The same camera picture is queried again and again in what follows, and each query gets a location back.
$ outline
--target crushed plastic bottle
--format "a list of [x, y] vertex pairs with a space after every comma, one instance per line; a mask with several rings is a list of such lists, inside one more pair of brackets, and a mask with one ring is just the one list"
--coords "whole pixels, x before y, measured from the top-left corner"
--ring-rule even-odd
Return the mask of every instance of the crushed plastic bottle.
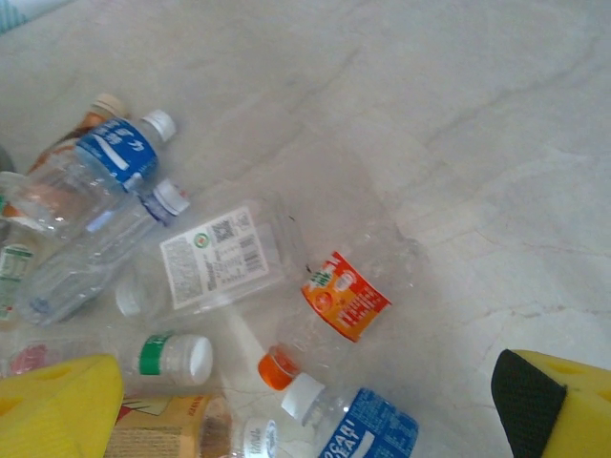
[[265, 288], [303, 281], [303, 243], [280, 196], [244, 195], [194, 197], [190, 215], [149, 240], [116, 287], [121, 313], [153, 327], [180, 327]]
[[126, 392], [157, 392], [162, 388], [202, 385], [210, 376], [213, 350], [210, 341], [195, 334], [149, 335], [133, 329], [129, 340], [112, 332], [65, 330], [49, 338], [24, 339], [14, 354], [2, 364], [3, 377], [65, 361], [109, 353], [121, 367]]
[[101, 230], [64, 246], [28, 277], [16, 301], [26, 321], [46, 325], [73, 314], [102, 292], [141, 239], [159, 226], [170, 226], [189, 206], [168, 179], [150, 194], [126, 198]]
[[301, 371], [325, 378], [410, 285], [416, 247], [396, 227], [376, 223], [334, 252], [303, 286], [305, 302], [281, 319], [277, 343], [259, 362], [263, 380], [282, 390]]
[[94, 232], [126, 192], [153, 176], [157, 152], [175, 132], [174, 121], [161, 110], [136, 123], [106, 121], [73, 149], [48, 155], [10, 193], [11, 205], [47, 236], [69, 241], [84, 228]]
[[282, 406], [302, 426], [313, 426], [319, 457], [409, 457], [418, 437], [415, 420], [370, 389], [332, 390], [304, 373]]

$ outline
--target white bottle label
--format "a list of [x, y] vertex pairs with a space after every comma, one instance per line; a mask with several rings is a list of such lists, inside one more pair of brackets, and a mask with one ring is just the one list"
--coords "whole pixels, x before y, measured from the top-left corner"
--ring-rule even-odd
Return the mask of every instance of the white bottle label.
[[160, 248], [175, 309], [269, 272], [245, 206], [166, 240]]
[[0, 321], [9, 320], [19, 284], [23, 280], [33, 253], [27, 246], [12, 244], [0, 253]]

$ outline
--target yellow object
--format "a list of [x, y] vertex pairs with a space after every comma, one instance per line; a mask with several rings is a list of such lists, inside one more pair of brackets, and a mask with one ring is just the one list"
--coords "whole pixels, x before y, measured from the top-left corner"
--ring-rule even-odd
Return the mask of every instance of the yellow object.
[[543, 458], [611, 456], [611, 371], [535, 351], [514, 352], [567, 389]]
[[108, 355], [0, 380], [0, 456], [100, 458], [122, 398], [119, 368]]

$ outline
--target orange juice label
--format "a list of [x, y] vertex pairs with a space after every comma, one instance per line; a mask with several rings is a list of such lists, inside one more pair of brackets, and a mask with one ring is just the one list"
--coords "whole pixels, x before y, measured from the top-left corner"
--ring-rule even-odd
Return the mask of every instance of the orange juice label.
[[302, 292], [323, 320], [353, 342], [390, 305], [338, 252], [312, 275]]

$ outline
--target plastic waste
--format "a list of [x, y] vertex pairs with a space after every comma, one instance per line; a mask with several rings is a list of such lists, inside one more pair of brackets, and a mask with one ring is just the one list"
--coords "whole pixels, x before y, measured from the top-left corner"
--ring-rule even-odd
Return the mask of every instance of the plastic waste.
[[85, 233], [40, 264], [17, 295], [28, 322], [46, 325], [95, 298], [155, 228], [170, 226], [188, 206], [185, 194], [165, 179], [146, 195], [130, 194], [109, 212], [101, 230]]
[[172, 328], [306, 273], [303, 243], [275, 193], [195, 197], [193, 211], [137, 252], [116, 287], [124, 316]]
[[372, 224], [332, 253], [302, 287], [305, 301], [286, 309], [276, 344], [259, 362], [263, 380], [282, 390], [301, 371], [325, 378], [411, 285], [416, 248], [396, 227]]
[[116, 357], [126, 392], [131, 394], [202, 385], [212, 371], [210, 341], [195, 334], [145, 334], [125, 330], [130, 338], [113, 332], [85, 334], [74, 330], [50, 337], [25, 338], [2, 364], [2, 376], [63, 363], [75, 358], [108, 353]]
[[282, 406], [302, 426], [313, 426], [320, 457], [409, 457], [418, 437], [415, 420], [370, 389], [328, 389], [304, 373]]
[[11, 205], [47, 236], [68, 241], [94, 232], [104, 215], [138, 191], [158, 167], [157, 152], [174, 135], [172, 118], [156, 110], [132, 123], [115, 118], [49, 155], [13, 190]]
[[[59, 138], [53, 145], [43, 151], [36, 161], [32, 164], [27, 174], [31, 174], [41, 166], [51, 166], [49, 162], [57, 155], [71, 154], [76, 142], [86, 135], [91, 129], [98, 125], [114, 118], [127, 116], [127, 108], [125, 104], [110, 94], [100, 94], [90, 106], [89, 110], [81, 121], [67, 134]], [[27, 180], [18, 183], [20, 192], [29, 193], [32, 188], [28, 188], [32, 184]], [[53, 206], [53, 202], [57, 199], [66, 198], [65, 190], [45, 189], [46, 193], [40, 193], [36, 196], [37, 201], [41, 205]], [[42, 231], [41, 226], [33, 219], [27, 218], [22, 212], [17, 210], [10, 202], [5, 202], [6, 205], [2, 210], [2, 218], [16, 224], [21, 224], [37, 231]]]
[[2, 0], [0, 6], [0, 34], [22, 26], [49, 11], [74, 0]]
[[236, 418], [218, 394], [126, 398], [106, 458], [274, 458], [276, 424]]

